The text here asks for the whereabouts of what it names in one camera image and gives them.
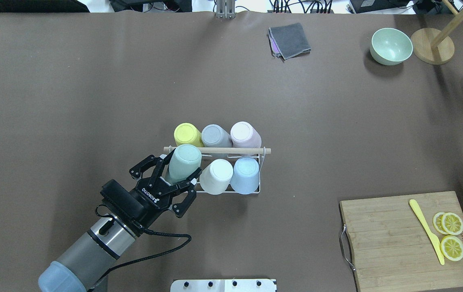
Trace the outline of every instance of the yellow cup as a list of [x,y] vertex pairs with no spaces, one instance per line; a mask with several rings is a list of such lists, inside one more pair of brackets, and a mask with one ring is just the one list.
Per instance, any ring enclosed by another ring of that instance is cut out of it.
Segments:
[[176,145],[192,144],[195,147],[204,147],[201,140],[201,132],[189,122],[184,122],[174,130]]

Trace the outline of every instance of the gray cloth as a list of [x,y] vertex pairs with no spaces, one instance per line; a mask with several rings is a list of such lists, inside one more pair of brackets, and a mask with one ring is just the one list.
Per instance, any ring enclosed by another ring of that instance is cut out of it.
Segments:
[[302,53],[311,52],[311,46],[305,37],[304,28],[300,22],[288,26],[269,28],[269,41],[273,42],[280,53],[273,50],[274,56],[289,59]]

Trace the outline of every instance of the mint green cup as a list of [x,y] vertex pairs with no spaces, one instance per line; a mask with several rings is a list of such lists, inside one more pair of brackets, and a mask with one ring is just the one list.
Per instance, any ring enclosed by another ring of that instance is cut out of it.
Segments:
[[174,184],[186,179],[201,166],[201,156],[201,151],[197,147],[191,144],[182,144],[174,150],[165,180]]
[[372,36],[370,54],[378,63],[397,65],[408,59],[414,47],[410,38],[395,28],[381,28]]

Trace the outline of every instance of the robotiq logo text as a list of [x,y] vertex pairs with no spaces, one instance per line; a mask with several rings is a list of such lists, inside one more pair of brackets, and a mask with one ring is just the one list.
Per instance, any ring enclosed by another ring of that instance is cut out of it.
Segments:
[[141,191],[147,195],[147,197],[149,197],[152,201],[154,201],[154,203],[157,203],[159,201],[158,198],[156,198],[155,196],[153,196],[151,193],[148,192],[148,190],[146,190],[144,187],[141,189]]

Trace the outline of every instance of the metal plate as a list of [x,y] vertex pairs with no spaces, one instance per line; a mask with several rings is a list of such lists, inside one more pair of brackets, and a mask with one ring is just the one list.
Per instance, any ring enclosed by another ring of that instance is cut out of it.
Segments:
[[170,292],[276,292],[276,279],[175,280]]

